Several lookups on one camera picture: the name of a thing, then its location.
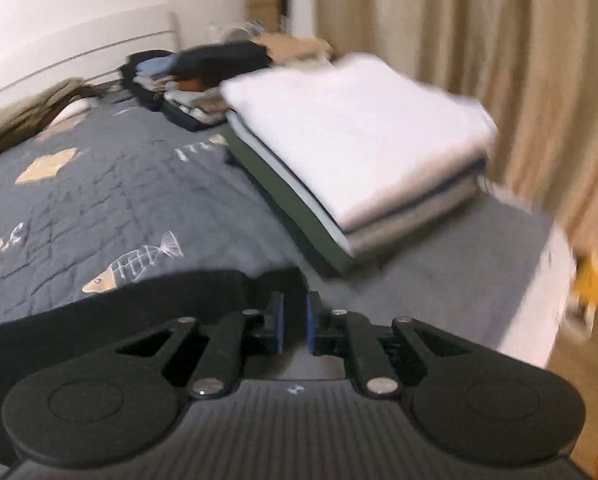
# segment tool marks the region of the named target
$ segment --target stack of folded clothes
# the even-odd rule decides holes
[[[369,54],[221,85],[233,154],[343,271],[473,197],[496,126]]]
[[[139,102],[161,111],[191,131],[225,121],[227,106],[216,91],[230,78],[271,65],[327,64],[332,48],[318,38],[262,34],[247,41],[209,44],[183,50],[148,50],[128,56],[119,67],[122,85]]]

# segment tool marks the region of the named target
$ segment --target dark green fabric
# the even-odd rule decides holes
[[[338,272],[351,269],[354,259],[330,236],[319,219],[292,188],[229,128],[224,133],[230,151],[254,179],[274,198],[278,206],[297,224],[310,243]]]

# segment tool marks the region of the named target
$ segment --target fish print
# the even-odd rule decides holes
[[[10,238],[5,244],[3,243],[3,238],[0,237],[0,256],[5,251],[9,250],[12,247],[18,246],[21,243],[25,234],[24,227],[25,224],[21,222],[14,229],[12,229],[12,232],[10,233]]]
[[[184,254],[172,231],[161,239],[161,245],[144,245],[112,262],[106,270],[86,283],[83,292],[105,292],[117,288],[122,283],[136,282],[148,266],[154,266],[158,257],[165,254],[170,258],[183,258]]]

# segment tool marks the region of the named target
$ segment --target headboard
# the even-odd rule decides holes
[[[67,77],[96,84],[116,79],[133,52],[179,50],[166,5],[141,7],[79,23],[0,58],[0,108]]]

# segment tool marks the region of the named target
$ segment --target white folded towel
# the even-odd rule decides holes
[[[370,54],[312,72],[259,70],[221,92],[343,230],[437,186],[496,139],[477,100],[412,81]]]

